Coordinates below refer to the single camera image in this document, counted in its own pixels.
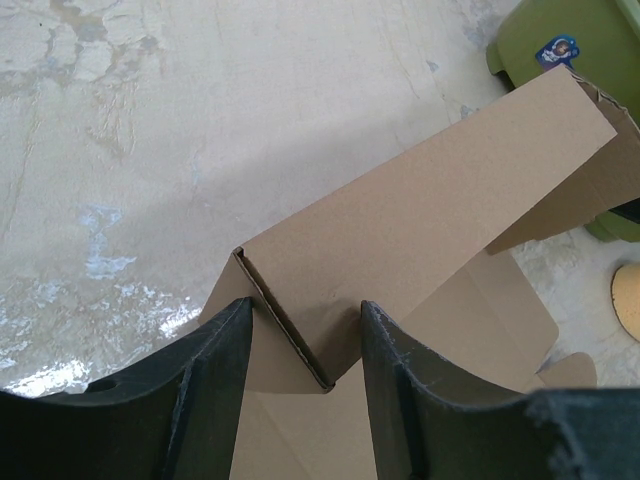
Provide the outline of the brown cardboard box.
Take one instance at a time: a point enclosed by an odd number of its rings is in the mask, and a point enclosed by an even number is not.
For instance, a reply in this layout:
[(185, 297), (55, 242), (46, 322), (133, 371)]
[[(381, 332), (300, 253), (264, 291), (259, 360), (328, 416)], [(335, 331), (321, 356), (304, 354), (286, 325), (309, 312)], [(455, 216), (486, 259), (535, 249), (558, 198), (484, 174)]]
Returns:
[(236, 248), (204, 307), (254, 303), (235, 479), (380, 479), (361, 305), (455, 365), (521, 394), (595, 388), (592, 358), (549, 364), (559, 329), (510, 249), (532, 207), (507, 94)]

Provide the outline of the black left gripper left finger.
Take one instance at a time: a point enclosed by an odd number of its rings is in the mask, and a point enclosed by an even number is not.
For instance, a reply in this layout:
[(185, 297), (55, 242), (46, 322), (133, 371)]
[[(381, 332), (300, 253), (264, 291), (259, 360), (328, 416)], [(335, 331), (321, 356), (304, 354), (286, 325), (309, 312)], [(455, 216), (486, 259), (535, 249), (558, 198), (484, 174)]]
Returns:
[(2, 478), (229, 478), (252, 330), (240, 298), (82, 393), (3, 392)]

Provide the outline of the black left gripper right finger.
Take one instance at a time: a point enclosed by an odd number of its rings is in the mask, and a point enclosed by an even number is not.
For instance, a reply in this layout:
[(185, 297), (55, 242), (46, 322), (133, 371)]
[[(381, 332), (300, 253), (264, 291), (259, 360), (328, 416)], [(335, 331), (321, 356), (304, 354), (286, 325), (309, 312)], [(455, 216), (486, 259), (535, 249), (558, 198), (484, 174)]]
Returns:
[(636, 388), (486, 381), (361, 305), (368, 417), (380, 479), (636, 479)]

